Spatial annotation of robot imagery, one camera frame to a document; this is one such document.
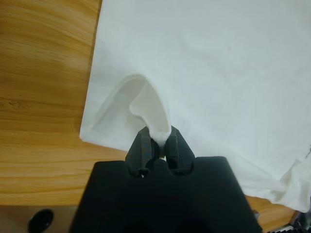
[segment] wood grain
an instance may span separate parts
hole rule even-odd
[[[77,205],[96,161],[124,159],[79,139],[100,5],[0,1],[0,205]],[[293,214],[248,200],[265,230]]]

